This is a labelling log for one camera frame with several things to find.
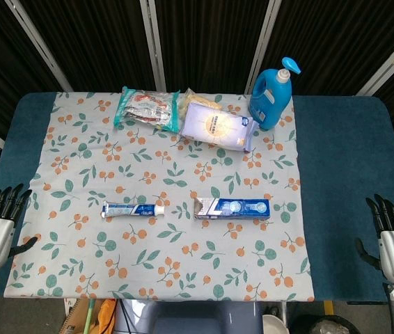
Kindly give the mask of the blue white toothpaste tube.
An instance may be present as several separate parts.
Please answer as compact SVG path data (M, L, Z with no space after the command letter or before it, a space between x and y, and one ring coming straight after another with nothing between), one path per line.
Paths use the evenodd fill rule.
M104 201L102 218L115 216L159 216L164 215L164 207L152 204L125 204Z

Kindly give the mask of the blue toothpaste carton box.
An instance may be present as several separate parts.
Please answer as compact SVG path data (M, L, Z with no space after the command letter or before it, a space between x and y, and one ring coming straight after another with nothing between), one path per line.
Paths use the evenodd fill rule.
M196 219L267 219L271 216L266 199L195 198Z

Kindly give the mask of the black bin bag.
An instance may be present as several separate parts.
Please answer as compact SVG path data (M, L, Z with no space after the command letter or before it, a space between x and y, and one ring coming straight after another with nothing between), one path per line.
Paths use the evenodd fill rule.
M361 334L359 329L337 315L300 315L291 324L290 334Z

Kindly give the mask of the green stick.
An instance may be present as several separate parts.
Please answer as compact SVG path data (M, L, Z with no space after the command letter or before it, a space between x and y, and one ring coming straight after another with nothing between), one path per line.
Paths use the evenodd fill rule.
M93 315L93 310L95 308L95 299L90 299L88 303L88 312L86 315L86 322L84 325L84 331L83 334L88 334L90 330L90 323Z

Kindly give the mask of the orange bag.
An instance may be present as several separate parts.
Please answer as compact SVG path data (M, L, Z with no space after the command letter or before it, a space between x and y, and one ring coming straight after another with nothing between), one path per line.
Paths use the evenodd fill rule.
M116 322L116 306L115 299L106 299L97 316L97 324L91 334L112 334Z

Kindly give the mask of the white bowl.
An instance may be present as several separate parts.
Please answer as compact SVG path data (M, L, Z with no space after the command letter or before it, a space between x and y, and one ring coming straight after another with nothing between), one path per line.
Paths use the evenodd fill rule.
M289 334L286 325L276 316L262 316L263 334Z

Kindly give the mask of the floral print tablecloth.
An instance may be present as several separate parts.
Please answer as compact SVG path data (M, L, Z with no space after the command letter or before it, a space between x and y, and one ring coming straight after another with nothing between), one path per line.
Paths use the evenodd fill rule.
M294 108L249 153L127 120L117 93L53 103L4 294L16 297L312 301ZM266 199L267 219L196 219L195 198ZM102 218L104 201L164 207Z

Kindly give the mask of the teal silver snack bag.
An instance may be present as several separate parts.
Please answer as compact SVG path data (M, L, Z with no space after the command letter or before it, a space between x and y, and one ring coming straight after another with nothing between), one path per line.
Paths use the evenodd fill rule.
M123 86L113 126L118 128L126 119L130 119L147 123L157 129L178 133L179 95L180 91L163 93Z

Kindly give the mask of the blue detergent pump bottle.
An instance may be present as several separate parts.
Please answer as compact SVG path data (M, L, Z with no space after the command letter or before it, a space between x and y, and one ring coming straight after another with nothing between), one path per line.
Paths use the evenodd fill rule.
M259 74L251 94L249 111L263 130L276 126L292 97L291 73L301 73L292 58L284 57L281 63L281 69L267 69Z

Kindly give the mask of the grey-blue robot torso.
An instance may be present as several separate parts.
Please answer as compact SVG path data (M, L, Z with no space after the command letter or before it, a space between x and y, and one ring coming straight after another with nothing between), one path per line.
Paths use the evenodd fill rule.
M263 334L256 302L124 300L113 334Z

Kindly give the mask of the lavender tissue pack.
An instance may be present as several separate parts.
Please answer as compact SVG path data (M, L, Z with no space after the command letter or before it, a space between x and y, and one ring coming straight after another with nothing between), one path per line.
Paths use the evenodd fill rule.
M188 105L180 135L234 151L251 151L259 124L252 117L236 116L197 103Z

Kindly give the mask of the yellow snack bag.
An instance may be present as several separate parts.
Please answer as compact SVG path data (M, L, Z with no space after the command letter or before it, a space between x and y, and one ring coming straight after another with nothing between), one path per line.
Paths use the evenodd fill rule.
M180 120L184 120L190 103L199 104L216 110L222 110L222 106L214 101L210 101L203 96L196 94L192 89L188 88L182 97L179 98L178 116Z

